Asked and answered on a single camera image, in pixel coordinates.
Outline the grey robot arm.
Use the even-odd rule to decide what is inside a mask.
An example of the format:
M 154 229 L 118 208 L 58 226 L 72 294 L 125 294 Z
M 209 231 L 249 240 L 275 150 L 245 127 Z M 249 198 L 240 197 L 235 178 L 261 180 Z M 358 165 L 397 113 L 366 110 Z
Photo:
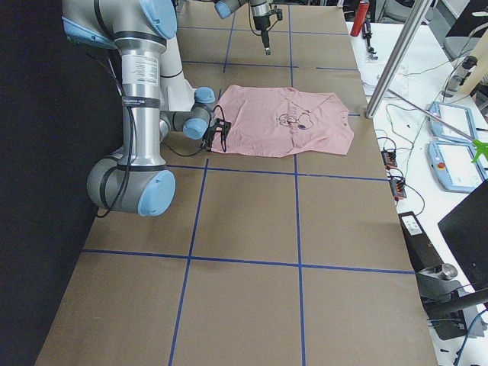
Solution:
M 64 1 L 63 26 L 73 42 L 118 52 L 116 79 L 123 108 L 124 141 L 90 171 L 88 195 L 100 208 L 154 217 L 175 194 L 161 142 L 181 132 L 203 147 L 226 126 L 215 114 L 214 91 L 192 88 L 178 48 L 177 17 L 170 1 Z
M 266 56 L 271 55 L 269 33 L 283 20 L 282 10 L 265 0 L 218 0 L 211 1 L 221 19 L 226 19 L 245 5 L 248 7 L 249 27 L 251 32 L 261 38 Z

